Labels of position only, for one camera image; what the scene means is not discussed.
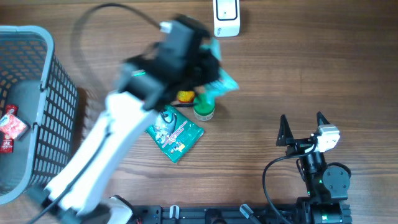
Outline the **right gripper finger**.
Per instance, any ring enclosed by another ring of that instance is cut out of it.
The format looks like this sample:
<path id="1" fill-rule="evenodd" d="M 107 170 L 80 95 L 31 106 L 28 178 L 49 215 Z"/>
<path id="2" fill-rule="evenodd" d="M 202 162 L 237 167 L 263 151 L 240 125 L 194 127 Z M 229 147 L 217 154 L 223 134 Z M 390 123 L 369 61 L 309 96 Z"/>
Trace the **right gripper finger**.
<path id="1" fill-rule="evenodd" d="M 294 137 L 290 130 L 286 115 L 280 117 L 280 128 L 276 139 L 276 146 L 288 146 L 294 144 Z"/>
<path id="2" fill-rule="evenodd" d="M 321 111 L 317 113 L 317 124 L 318 126 L 330 124 L 330 122 L 324 117 Z"/>

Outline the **teal snack packet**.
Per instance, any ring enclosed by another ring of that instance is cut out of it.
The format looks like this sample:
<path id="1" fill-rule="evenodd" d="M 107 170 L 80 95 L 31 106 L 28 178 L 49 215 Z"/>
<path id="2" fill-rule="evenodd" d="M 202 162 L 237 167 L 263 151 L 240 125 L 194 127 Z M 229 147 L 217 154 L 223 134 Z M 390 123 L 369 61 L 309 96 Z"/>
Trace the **teal snack packet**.
<path id="1" fill-rule="evenodd" d="M 203 44 L 201 48 L 209 50 L 218 63 L 222 61 L 221 47 L 217 39 L 212 38 L 209 44 Z M 209 104 L 214 103 L 217 97 L 221 97 L 230 91 L 239 89 L 238 83 L 223 68 L 221 68 L 221 65 L 218 65 L 216 71 L 218 78 L 215 81 L 204 85 L 204 94 L 206 101 Z"/>

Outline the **yellow red sauce bottle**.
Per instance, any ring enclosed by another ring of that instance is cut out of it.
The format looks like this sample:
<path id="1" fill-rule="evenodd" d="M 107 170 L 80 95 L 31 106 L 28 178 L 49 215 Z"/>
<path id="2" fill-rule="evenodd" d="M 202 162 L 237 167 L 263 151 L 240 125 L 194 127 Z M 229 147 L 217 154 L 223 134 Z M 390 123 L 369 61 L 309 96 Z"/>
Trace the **yellow red sauce bottle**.
<path id="1" fill-rule="evenodd" d="M 179 91 L 177 93 L 177 100 L 183 104 L 193 103 L 195 96 L 194 91 Z"/>

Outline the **green lid jar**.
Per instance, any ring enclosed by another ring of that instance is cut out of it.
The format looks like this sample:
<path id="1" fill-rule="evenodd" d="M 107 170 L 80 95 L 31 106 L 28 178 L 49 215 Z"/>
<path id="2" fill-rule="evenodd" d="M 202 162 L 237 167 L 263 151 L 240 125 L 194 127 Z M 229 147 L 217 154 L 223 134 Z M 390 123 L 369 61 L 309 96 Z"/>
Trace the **green lid jar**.
<path id="1" fill-rule="evenodd" d="M 196 119 L 200 121 L 208 121 L 214 116 L 215 101 L 208 101 L 204 93 L 197 95 L 193 103 L 193 112 Z"/>

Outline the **green 3M gloves packet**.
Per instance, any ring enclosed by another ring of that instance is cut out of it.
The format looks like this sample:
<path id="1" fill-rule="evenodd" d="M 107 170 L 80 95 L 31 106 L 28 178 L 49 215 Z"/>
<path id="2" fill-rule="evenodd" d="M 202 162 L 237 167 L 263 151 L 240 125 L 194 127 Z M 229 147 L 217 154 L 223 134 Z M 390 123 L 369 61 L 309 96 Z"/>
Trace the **green 3M gloves packet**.
<path id="1" fill-rule="evenodd" d="M 175 107 L 166 105 L 146 133 L 173 163 L 177 163 L 202 137 L 204 129 Z"/>

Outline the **red white small packet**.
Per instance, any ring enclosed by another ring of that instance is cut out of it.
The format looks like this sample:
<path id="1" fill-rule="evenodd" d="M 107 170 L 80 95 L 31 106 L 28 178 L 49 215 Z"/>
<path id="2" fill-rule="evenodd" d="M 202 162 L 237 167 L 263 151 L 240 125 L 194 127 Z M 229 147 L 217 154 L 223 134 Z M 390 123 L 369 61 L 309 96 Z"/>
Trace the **red white small packet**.
<path id="1" fill-rule="evenodd" d="M 27 123 L 12 113 L 7 113 L 1 118 L 1 132 L 13 140 L 20 139 L 28 129 Z"/>

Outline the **red stick sachet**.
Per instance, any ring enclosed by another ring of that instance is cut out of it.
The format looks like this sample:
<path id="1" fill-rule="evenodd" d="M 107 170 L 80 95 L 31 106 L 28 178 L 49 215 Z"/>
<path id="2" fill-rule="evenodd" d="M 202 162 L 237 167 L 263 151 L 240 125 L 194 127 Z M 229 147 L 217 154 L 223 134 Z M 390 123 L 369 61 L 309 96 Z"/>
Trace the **red stick sachet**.
<path id="1" fill-rule="evenodd" d="M 6 113 L 16 115 L 18 107 L 16 105 L 6 105 Z M 1 143 L 1 154 L 11 154 L 14 149 L 14 140 L 8 135 L 4 135 Z"/>

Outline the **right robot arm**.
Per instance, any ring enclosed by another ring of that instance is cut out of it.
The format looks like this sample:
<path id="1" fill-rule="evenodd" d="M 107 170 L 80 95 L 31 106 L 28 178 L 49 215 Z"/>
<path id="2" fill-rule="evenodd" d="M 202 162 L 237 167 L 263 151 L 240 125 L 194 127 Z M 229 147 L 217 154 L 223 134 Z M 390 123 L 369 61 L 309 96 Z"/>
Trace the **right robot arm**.
<path id="1" fill-rule="evenodd" d="M 277 146 L 287 148 L 289 158 L 297 157 L 296 165 L 307 189 L 290 211 L 281 215 L 291 223 L 352 223 L 348 199 L 351 170 L 339 162 L 327 163 L 324 153 L 340 140 L 340 130 L 321 112 L 317 113 L 317 130 L 309 138 L 295 139 L 286 115 L 280 117 Z"/>

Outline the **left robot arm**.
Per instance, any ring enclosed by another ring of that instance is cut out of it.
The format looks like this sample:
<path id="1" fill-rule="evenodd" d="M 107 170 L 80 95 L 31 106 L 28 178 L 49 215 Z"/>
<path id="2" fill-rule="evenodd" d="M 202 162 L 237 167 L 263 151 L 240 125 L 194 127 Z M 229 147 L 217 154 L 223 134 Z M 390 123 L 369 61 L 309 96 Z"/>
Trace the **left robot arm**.
<path id="1" fill-rule="evenodd" d="M 179 15 L 160 24 L 165 39 L 154 58 L 138 55 L 121 68 L 117 89 L 105 99 L 90 133 L 70 162 L 47 185 L 28 196 L 61 223 L 129 223 L 130 203 L 104 190 L 139 136 L 155 123 L 177 93 L 219 78 L 219 60 L 202 42 L 211 34 L 204 24 Z"/>

